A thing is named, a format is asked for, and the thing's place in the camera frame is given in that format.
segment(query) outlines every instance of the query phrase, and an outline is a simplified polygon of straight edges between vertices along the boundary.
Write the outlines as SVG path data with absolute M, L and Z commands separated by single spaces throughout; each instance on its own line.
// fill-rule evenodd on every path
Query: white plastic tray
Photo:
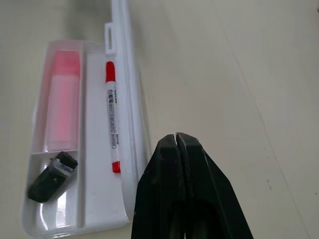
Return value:
M 47 48 L 21 211 L 22 227 L 31 237 L 59 238 L 106 230 L 124 226 L 133 218 L 137 183 L 149 152 L 126 0 L 112 2 L 112 22 L 105 28 L 105 44 L 59 40 Z M 58 153 L 43 152 L 50 73 L 58 50 L 77 51 L 81 56 L 78 149 L 67 151 L 79 165 L 67 190 L 41 204 L 30 200 L 26 192 L 49 158 Z M 121 174 L 112 172 L 110 160 L 104 81 L 109 60 L 115 62 L 117 75 Z

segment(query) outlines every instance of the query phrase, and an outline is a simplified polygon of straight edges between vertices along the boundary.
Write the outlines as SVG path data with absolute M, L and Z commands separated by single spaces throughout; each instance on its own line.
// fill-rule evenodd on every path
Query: red marker cap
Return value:
M 115 82 L 115 66 L 113 61 L 108 61 L 106 63 L 106 81 L 114 81 Z
M 112 163 L 112 169 L 114 173 L 120 173 L 121 172 L 120 162 L 117 161 L 115 163 Z

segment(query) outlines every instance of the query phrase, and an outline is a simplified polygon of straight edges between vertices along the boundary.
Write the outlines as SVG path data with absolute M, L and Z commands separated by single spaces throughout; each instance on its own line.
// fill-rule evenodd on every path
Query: pencil case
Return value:
M 121 173 L 112 171 L 105 64 L 117 76 Z M 21 225 L 33 238 L 62 238 L 129 223 L 139 178 L 150 157 L 127 0 L 112 1 L 105 42 L 57 40 L 46 49 L 32 119 Z M 46 202 L 28 189 L 64 151 L 78 163 L 65 188 Z

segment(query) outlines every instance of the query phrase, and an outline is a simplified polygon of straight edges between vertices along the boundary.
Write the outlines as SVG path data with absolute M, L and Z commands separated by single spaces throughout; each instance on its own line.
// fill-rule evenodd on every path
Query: white table surface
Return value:
M 0 233 L 19 210 L 47 42 L 103 41 L 102 0 L 0 0 Z M 316 0 L 134 0 L 152 150 L 199 139 L 230 179 L 256 239 L 319 235 Z M 76 238 L 130 238 L 131 225 Z

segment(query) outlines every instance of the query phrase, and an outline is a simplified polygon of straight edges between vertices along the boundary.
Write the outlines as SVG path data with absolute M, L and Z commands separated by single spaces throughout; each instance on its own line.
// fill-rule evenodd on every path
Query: pink eraser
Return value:
M 79 53 L 57 51 L 50 85 L 44 151 L 77 149 L 79 85 Z
M 75 75 L 80 78 L 80 55 L 76 51 L 57 51 L 52 75 Z

